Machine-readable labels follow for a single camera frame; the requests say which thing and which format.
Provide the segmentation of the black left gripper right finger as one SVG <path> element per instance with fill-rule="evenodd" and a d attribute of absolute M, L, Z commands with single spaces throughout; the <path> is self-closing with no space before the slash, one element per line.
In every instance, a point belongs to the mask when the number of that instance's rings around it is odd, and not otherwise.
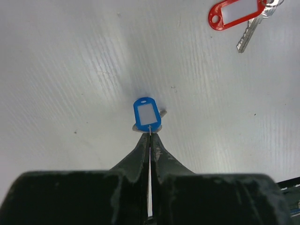
<path fill-rule="evenodd" d="M 150 137 L 152 211 L 159 225 L 291 225 L 278 185 L 257 173 L 197 174 Z"/>

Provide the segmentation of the key with blue window tag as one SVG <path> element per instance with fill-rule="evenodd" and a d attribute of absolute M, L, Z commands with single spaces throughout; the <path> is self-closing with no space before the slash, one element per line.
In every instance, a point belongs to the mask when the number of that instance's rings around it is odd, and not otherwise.
<path fill-rule="evenodd" d="M 142 97 L 133 104 L 135 124 L 132 130 L 140 133 L 158 133 L 162 129 L 162 118 L 166 110 L 159 110 L 156 101 L 151 97 Z"/>

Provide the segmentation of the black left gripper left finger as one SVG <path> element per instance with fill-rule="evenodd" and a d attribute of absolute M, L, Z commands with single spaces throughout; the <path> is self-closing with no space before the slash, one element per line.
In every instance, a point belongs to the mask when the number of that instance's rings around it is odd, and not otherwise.
<path fill-rule="evenodd" d="M 150 136 L 110 170 L 30 171 L 0 207 L 3 225 L 143 225 L 148 219 Z"/>

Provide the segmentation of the key with red tag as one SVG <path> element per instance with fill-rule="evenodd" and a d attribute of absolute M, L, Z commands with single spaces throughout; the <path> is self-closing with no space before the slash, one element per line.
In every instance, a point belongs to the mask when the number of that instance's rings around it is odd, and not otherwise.
<path fill-rule="evenodd" d="M 237 43 L 239 54 L 244 53 L 255 29 L 271 17 L 282 0 L 223 0 L 210 9 L 209 26 L 216 31 L 224 31 L 247 22 L 247 27 Z"/>

